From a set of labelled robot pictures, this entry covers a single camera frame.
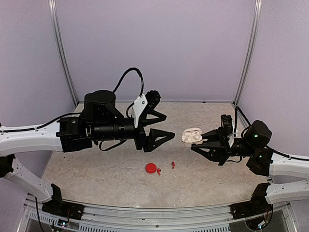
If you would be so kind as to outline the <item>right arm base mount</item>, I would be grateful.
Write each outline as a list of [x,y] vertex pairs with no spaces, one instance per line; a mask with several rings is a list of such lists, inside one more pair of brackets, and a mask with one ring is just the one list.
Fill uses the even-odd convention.
[[233,219],[252,217],[272,210],[272,205],[259,201],[246,201],[235,203],[230,206]]

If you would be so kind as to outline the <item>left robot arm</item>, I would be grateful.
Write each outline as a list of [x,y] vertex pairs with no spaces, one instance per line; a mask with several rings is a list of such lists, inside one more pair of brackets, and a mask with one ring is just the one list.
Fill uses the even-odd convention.
[[133,102],[132,116],[123,115],[116,108],[116,95],[109,90],[88,93],[80,113],[68,113],[43,125],[29,128],[0,128],[0,175],[24,187],[40,202],[48,204],[57,215],[67,211],[61,190],[47,184],[23,168],[15,155],[33,151],[76,152],[101,146],[105,141],[122,145],[133,140],[136,149],[151,152],[174,138],[173,132],[144,128],[166,119],[155,110],[160,102],[157,91],[151,90]]

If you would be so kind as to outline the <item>white earbud charging case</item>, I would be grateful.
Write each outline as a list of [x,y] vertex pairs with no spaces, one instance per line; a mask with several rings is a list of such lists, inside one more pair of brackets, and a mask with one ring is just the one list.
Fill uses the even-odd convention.
[[182,133],[181,140],[187,147],[190,147],[192,144],[201,144],[203,143],[202,130],[200,128],[185,129]]

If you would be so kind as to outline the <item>front aluminium rail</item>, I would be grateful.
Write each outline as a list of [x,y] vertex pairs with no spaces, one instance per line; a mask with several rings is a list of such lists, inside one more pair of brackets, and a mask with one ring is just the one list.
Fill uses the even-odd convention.
[[84,203],[80,220],[41,210],[28,195],[17,222],[17,232],[248,232],[247,218],[234,219],[229,204],[185,208],[129,208]]

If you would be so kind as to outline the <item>aluminium frame post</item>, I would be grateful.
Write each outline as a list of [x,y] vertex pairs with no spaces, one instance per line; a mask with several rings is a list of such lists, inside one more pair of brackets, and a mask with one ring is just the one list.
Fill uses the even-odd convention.
[[55,0],[49,0],[48,1],[48,6],[49,6],[49,12],[51,16],[51,21],[52,21],[52,27],[53,27],[53,32],[55,36],[55,41],[56,41],[56,47],[58,50],[58,55],[61,63],[61,67],[64,73],[65,81],[70,93],[70,98],[72,100],[73,105],[76,107],[79,103],[77,93],[73,84],[73,80],[70,74],[69,66],[68,66],[68,61],[66,58],[65,54],[65,49],[62,41],[62,36],[61,36],[61,29],[60,29],[60,23],[57,15],[57,5]]
[[242,68],[242,71],[241,71],[241,77],[240,77],[239,85],[238,85],[236,95],[235,95],[235,98],[234,98],[234,101],[233,101],[235,106],[238,106],[238,104],[240,102],[240,98],[241,98],[241,95],[243,93],[245,82],[246,82],[246,79],[247,79],[247,76],[248,76],[250,63],[251,63],[252,56],[253,56],[253,53],[254,53],[255,41],[256,41],[256,37],[257,37],[257,33],[258,33],[261,11],[262,11],[262,0],[256,0],[255,6],[254,6],[253,21],[252,21],[252,25],[251,25],[251,31],[250,31],[246,56],[245,56],[243,68]]

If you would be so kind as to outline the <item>left aluminium frame post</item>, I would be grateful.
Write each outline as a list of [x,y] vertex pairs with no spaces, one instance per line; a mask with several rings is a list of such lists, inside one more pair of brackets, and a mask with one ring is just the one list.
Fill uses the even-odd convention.
[[68,66],[68,61],[66,58],[65,54],[65,49],[62,41],[62,36],[61,36],[61,29],[60,29],[60,23],[57,15],[57,5],[55,0],[49,0],[48,1],[48,6],[49,6],[49,12],[51,16],[51,21],[52,21],[52,27],[53,27],[53,32],[55,36],[55,41],[56,41],[56,47],[58,50],[58,55],[61,63],[61,67],[64,73],[65,81],[70,93],[70,98],[72,100],[73,105],[76,107],[79,103],[77,93],[73,84],[73,80],[70,74],[69,66]]

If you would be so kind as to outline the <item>red round charging case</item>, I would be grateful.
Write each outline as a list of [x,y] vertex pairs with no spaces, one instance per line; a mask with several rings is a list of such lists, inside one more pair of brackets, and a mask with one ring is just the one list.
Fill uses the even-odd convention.
[[146,170],[147,173],[153,174],[153,173],[156,172],[157,166],[154,163],[148,163],[145,166],[145,170]]

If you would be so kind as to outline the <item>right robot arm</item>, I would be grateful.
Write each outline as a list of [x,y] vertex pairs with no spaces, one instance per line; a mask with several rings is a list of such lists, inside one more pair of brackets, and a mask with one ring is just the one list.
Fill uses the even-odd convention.
[[201,143],[193,143],[191,150],[210,161],[224,165],[230,157],[248,157],[247,167],[256,175],[298,177],[290,183],[259,184],[247,202],[247,211],[256,215],[275,203],[307,200],[309,198],[309,160],[292,156],[268,147],[272,132],[260,120],[254,121],[236,137],[231,123],[222,123],[216,129],[201,135]]

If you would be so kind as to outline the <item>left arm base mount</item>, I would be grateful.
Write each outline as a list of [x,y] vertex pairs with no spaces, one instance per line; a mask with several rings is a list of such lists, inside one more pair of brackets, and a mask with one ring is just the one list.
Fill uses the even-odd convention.
[[66,201],[49,201],[42,204],[42,211],[68,219],[81,220],[84,205]]

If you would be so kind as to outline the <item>right aluminium frame post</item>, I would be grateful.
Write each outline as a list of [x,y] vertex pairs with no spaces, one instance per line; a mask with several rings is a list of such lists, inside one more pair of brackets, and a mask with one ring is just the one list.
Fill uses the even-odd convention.
[[241,77],[240,77],[239,85],[238,85],[236,95],[235,95],[235,98],[234,98],[234,101],[233,101],[235,106],[238,106],[238,104],[240,102],[240,98],[241,98],[241,95],[243,93],[245,82],[246,82],[246,79],[247,79],[247,76],[248,76],[250,63],[251,63],[252,56],[253,56],[253,53],[254,53],[255,41],[256,41],[256,37],[257,37],[257,33],[258,33],[261,11],[262,11],[262,0],[256,0],[255,6],[254,6],[253,21],[252,21],[252,25],[251,25],[251,31],[250,31],[246,56],[245,56],[243,68],[242,68],[242,71],[241,71]]

